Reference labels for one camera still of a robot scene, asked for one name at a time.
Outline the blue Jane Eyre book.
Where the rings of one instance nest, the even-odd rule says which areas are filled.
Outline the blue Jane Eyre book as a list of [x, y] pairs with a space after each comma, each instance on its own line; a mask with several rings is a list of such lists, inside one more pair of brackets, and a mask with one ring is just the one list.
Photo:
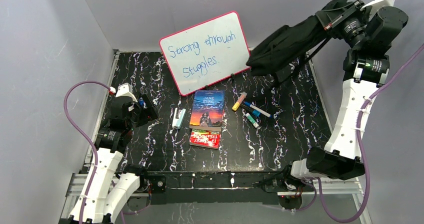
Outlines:
[[221, 132], [224, 96], [223, 90], [195, 91], [189, 127], [196, 130]]

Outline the black student backpack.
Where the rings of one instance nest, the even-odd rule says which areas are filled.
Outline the black student backpack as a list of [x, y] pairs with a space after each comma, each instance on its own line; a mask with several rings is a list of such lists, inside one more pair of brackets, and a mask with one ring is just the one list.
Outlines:
[[258, 44], [246, 62], [253, 76], [274, 74], [310, 49], [330, 40], [316, 15], [300, 23], [284, 25]]

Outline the red Treehouse book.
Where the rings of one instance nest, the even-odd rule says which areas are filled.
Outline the red Treehouse book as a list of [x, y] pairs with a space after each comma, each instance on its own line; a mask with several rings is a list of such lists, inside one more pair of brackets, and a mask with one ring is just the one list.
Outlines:
[[189, 144], [203, 148], [218, 149], [220, 141], [220, 132], [193, 129], [190, 134]]

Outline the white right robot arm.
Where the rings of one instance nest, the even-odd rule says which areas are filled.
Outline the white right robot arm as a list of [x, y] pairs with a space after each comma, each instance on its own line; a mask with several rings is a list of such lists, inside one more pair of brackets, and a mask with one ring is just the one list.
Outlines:
[[365, 173], [358, 138], [365, 131], [373, 93], [385, 85], [390, 70], [387, 51], [407, 25], [408, 15], [395, 0], [361, 0], [316, 13], [326, 33], [343, 39], [349, 50], [343, 62], [343, 94], [337, 120], [324, 148], [313, 147], [282, 176], [282, 186], [296, 190], [302, 178], [347, 180]]

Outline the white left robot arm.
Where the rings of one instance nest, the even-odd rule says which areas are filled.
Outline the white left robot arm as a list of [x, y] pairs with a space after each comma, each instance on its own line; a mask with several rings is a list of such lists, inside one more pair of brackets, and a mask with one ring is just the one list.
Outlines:
[[112, 95], [111, 112], [100, 125], [97, 138], [92, 141], [71, 119], [67, 99], [63, 107], [72, 126], [83, 135], [93, 150], [89, 173], [81, 194], [68, 217], [59, 223], [115, 223], [119, 213], [134, 192], [151, 192], [152, 181], [145, 167], [128, 165], [112, 186], [118, 164], [132, 139], [134, 128], [158, 117], [156, 108], [147, 95], [134, 94], [131, 84], [117, 88], [101, 84]]

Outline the white light-blue stapler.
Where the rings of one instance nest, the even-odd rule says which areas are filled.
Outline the white light-blue stapler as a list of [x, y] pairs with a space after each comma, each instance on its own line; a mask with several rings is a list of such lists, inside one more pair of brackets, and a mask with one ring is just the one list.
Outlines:
[[186, 114], [186, 109], [179, 109], [175, 108], [173, 113], [173, 121], [172, 121], [172, 128], [173, 129], [180, 129], [182, 126], [182, 122], [184, 120]]

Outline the pink framed whiteboard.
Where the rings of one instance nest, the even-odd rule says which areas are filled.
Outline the pink framed whiteboard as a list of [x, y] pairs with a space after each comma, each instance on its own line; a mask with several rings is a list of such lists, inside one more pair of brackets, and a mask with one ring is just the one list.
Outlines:
[[159, 46], [182, 96], [248, 69], [250, 51], [236, 11], [163, 37]]

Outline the yellow pink highlighter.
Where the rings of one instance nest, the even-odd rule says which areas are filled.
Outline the yellow pink highlighter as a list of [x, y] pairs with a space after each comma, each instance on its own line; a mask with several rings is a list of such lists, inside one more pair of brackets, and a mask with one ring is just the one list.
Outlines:
[[246, 98], [247, 93], [246, 92], [242, 92], [239, 96], [239, 98], [236, 100], [236, 102], [234, 103], [234, 105], [232, 106], [232, 110], [233, 111], [237, 111], [237, 109], [240, 107], [241, 103], [244, 101], [244, 99]]

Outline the black marker pen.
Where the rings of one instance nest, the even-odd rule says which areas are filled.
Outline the black marker pen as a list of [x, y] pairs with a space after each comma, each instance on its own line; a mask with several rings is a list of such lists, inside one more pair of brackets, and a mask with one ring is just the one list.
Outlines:
[[254, 115], [256, 117], [259, 117], [260, 114], [261, 114], [258, 110], [255, 110], [254, 108], [252, 108], [252, 107], [250, 107], [250, 106], [248, 106], [248, 105], [246, 105], [244, 103], [241, 103], [240, 104], [240, 107], [242, 109], [244, 109], [246, 112], [248, 112], [249, 114]]

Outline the blue capped white marker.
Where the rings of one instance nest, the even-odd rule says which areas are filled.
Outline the blue capped white marker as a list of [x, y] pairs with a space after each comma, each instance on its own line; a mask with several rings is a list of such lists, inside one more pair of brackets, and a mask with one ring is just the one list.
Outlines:
[[266, 112], [266, 111], [264, 111], [264, 110], [262, 110], [262, 109], [258, 108], [257, 106], [253, 105], [252, 103], [247, 102], [247, 101], [244, 101], [244, 103], [245, 103], [247, 106], [249, 106], [249, 107], [253, 108], [254, 110], [257, 110], [257, 111], [258, 111], [259, 113], [261, 113], [262, 115], [264, 115], [264, 116], [266, 116], [266, 117], [268, 117], [268, 118], [271, 118], [271, 117], [272, 117], [272, 115], [271, 115], [270, 113], [268, 113], [268, 112]]

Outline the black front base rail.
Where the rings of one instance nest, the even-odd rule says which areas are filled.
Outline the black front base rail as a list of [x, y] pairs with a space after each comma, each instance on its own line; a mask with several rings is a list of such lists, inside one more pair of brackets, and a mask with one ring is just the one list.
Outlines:
[[281, 171], [149, 171], [154, 204], [245, 203], [298, 205], [309, 186], [288, 188]]

